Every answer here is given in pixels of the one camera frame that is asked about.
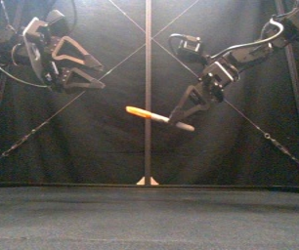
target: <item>dark fabric wall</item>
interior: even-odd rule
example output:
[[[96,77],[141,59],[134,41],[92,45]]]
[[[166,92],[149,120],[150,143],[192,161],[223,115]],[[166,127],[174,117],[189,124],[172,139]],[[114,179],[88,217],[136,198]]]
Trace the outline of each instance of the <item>dark fabric wall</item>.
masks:
[[[33,17],[42,18],[48,2],[29,1],[22,25]],[[272,1],[202,0],[181,15],[194,2],[152,1],[152,36],[158,44],[152,41],[150,101],[152,111],[164,116],[197,82],[161,48],[168,48],[168,36],[201,36],[213,55],[255,41],[276,12]],[[145,173],[145,121],[125,112],[126,105],[145,107],[145,1],[76,3],[78,20],[70,36],[105,66],[104,72],[92,72],[102,77],[105,89],[84,93],[0,161],[0,181],[134,184]],[[54,8],[72,23],[70,1],[58,0]],[[200,65],[189,67],[201,73]],[[37,82],[29,66],[12,66],[10,72]],[[0,154],[76,96],[8,79]],[[225,97],[299,158],[299,116],[284,51],[241,74],[241,80],[225,89]],[[299,166],[227,103],[186,122],[196,132],[152,123],[150,169],[161,184],[299,185]]]

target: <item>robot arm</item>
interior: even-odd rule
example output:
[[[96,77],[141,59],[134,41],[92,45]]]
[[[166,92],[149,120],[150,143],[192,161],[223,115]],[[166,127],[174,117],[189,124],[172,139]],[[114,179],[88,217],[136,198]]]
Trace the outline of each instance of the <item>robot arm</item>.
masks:
[[[173,34],[170,40],[181,39],[177,52],[172,52],[190,63],[201,63],[205,67],[198,83],[190,85],[176,105],[168,123],[174,125],[180,120],[201,110],[209,109],[214,102],[224,99],[223,90],[240,77],[240,73],[257,63],[267,60],[272,54],[283,49],[299,38],[299,8],[287,15],[272,17],[265,25],[261,40],[249,44],[237,45],[223,50],[217,55],[204,55],[200,38]],[[184,109],[185,102],[190,99],[194,106]]]

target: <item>wire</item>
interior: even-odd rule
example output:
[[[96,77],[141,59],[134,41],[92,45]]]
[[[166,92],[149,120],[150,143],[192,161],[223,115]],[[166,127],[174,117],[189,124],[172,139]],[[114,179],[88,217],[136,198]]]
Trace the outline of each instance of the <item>wire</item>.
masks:
[[[0,66],[0,71],[6,74],[6,76],[9,76],[12,79],[14,79],[17,82],[26,84],[29,86],[37,87],[37,88],[49,88],[46,85],[37,85],[33,83],[29,83],[26,81],[24,81],[22,79],[17,78],[13,74],[10,74],[1,66]]]
[[[72,23],[72,28],[70,28],[69,34],[73,32],[73,30],[77,26],[77,22],[78,22],[78,10],[77,10],[77,5],[76,5],[74,0],[72,0],[72,7],[73,7],[73,23]]]
[[[283,33],[284,26],[277,21],[275,21],[273,18],[271,18],[269,23],[279,28],[279,32],[276,33],[276,35],[273,35],[272,37],[269,37],[269,38],[267,38],[264,40],[260,40],[257,42],[232,46],[232,47],[227,48],[225,50],[223,50],[220,53],[217,53],[210,58],[216,59],[216,58],[218,58],[220,56],[223,56],[227,52],[229,52],[232,50],[243,49],[243,48],[249,48],[249,47],[256,47],[256,46],[263,45],[265,43],[269,43],[272,40],[275,40],[280,36],[280,34]]]

